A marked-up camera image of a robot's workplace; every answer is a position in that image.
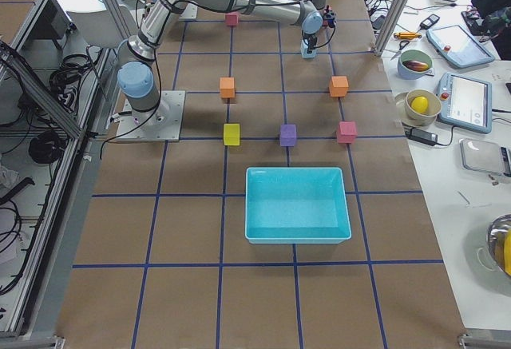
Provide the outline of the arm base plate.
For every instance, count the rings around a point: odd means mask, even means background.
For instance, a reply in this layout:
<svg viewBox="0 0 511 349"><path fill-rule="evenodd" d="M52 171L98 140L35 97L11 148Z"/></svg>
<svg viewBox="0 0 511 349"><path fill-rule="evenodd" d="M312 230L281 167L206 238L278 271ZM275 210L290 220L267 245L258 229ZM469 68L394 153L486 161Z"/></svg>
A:
<svg viewBox="0 0 511 349"><path fill-rule="evenodd" d="M183 90L163 90L159 107L147 113L133 111L125 99L123 111L128 111L129 115L120 117L117 139L126 142L178 142L185 98Z"/></svg>

